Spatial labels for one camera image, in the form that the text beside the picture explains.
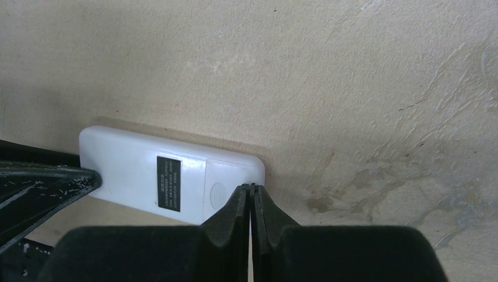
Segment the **white battery cover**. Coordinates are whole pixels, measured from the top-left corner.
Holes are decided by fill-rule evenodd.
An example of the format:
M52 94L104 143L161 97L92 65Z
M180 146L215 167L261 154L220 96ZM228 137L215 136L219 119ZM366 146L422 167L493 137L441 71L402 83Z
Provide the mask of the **white battery cover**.
M250 157L246 163L208 159L202 221L206 221L218 212L238 186L252 183L258 185L265 183L265 167L259 158Z

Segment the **white red remote control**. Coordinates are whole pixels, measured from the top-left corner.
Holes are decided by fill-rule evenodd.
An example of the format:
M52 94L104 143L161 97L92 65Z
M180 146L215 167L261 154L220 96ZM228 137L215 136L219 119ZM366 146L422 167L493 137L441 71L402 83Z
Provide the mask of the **white red remote control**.
M199 225L207 160L246 163L255 156L91 126L79 134L79 157L102 179L92 197Z

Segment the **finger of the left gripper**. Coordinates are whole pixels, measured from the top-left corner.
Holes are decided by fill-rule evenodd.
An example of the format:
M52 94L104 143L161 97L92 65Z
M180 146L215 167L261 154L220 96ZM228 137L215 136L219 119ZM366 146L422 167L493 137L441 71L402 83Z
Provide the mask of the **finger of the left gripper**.
M2 161L1 253L101 185L93 170Z
M5 140L1 140L1 160L80 167L78 155L21 145Z

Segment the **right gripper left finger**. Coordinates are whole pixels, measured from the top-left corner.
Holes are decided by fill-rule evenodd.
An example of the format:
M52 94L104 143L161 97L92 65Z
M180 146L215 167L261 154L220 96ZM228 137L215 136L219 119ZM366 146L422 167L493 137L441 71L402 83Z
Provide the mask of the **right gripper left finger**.
M199 226L87 226L69 231L39 281L247 281L249 185Z

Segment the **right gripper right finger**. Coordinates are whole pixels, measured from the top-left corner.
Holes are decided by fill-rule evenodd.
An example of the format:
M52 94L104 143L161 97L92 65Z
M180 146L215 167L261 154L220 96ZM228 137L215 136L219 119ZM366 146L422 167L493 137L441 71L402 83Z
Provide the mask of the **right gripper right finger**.
M302 226L251 186L255 281L446 281L427 239L406 226Z

